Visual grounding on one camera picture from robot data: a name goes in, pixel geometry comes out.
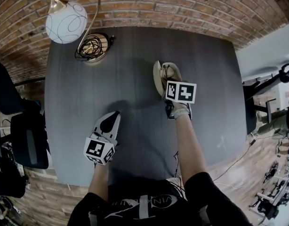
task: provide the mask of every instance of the gray table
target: gray table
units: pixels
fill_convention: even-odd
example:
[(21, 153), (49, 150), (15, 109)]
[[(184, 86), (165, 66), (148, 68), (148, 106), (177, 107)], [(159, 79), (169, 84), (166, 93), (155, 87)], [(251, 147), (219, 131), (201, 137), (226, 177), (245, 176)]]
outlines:
[(153, 65), (174, 62), (197, 84), (193, 127), (207, 164), (243, 150), (246, 138), (242, 82), (233, 45), (196, 33), (160, 28), (106, 28), (114, 45), (99, 65), (75, 60), (79, 40), (52, 42), (45, 82), (48, 141), (60, 183), (88, 186), (93, 164), (83, 155), (95, 121), (122, 114), (120, 147), (111, 182), (128, 177), (170, 178), (177, 152), (175, 122), (168, 121), (153, 82)]

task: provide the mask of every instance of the wooden floor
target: wooden floor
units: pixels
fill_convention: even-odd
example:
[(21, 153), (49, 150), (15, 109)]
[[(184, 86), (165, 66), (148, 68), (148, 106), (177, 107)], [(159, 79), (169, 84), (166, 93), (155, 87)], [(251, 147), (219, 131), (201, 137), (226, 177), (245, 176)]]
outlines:
[[(251, 140), (249, 137), (244, 153)], [(278, 140), (271, 138), (257, 140), (239, 162), (216, 180), (217, 186), (246, 213), (253, 225), (258, 225), (262, 218), (249, 211), (248, 205), (255, 200), (255, 194), (264, 187), (264, 175), (272, 162), (278, 160), (280, 167), (285, 163), (285, 158), (277, 158), (275, 155), (277, 143)], [(210, 168), (212, 178), (220, 176), (242, 156), (243, 154), (240, 154), (234, 160)], [(67, 225), (74, 206), (88, 189), (57, 183), (51, 169), (25, 171), (30, 177), (31, 189), (26, 191), (23, 198), (13, 199), (15, 206), (21, 211), (24, 225)]]

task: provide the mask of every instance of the black t-shirt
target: black t-shirt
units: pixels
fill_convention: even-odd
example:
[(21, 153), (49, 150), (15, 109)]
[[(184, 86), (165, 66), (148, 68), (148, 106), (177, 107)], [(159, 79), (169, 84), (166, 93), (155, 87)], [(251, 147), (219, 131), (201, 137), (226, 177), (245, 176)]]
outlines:
[(109, 187), (109, 202), (88, 193), (75, 207), (69, 226), (192, 224), (249, 226), (244, 213), (213, 183), (208, 173), (191, 177), (183, 199), (166, 180), (138, 180)]

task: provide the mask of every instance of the black office chair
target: black office chair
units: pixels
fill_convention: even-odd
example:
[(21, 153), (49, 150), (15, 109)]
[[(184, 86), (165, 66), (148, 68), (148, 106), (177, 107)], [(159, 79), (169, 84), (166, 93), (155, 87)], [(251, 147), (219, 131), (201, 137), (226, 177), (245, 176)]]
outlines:
[(45, 119), (40, 109), (35, 101), (20, 97), (7, 70), (0, 63), (0, 111), (3, 114), (22, 112), (11, 118), (11, 134), (0, 135), (0, 156), (2, 145), (11, 142), (16, 162), (31, 168), (48, 167), (46, 150), (49, 151), (49, 147)]
[(260, 81), (257, 81), (253, 85), (243, 86), (244, 98), (245, 98), (245, 111), (246, 111), (246, 125), (247, 125), (247, 134), (250, 134), (257, 126), (257, 117), (256, 111), (262, 111), (267, 113), (268, 123), (271, 122), (271, 108), (270, 101), (266, 102), (266, 107), (255, 105), (253, 96), (261, 95), (279, 83), (289, 83), (289, 69), (285, 72), (285, 69), (289, 64), (285, 64), (280, 70), (279, 73), (273, 76), (271, 79), (268, 79), (264, 83), (260, 84)]

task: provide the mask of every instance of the chair backrest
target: chair backrest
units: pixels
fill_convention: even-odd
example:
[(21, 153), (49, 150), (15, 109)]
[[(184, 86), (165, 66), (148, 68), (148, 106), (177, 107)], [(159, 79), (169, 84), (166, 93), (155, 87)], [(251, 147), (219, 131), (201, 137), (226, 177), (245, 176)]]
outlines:
[(23, 112), (13, 116), (11, 142), (16, 162), (31, 168), (48, 167), (47, 134), (40, 113)]
[(0, 111), (5, 115), (22, 112), (24, 106), (6, 68), (0, 63)]

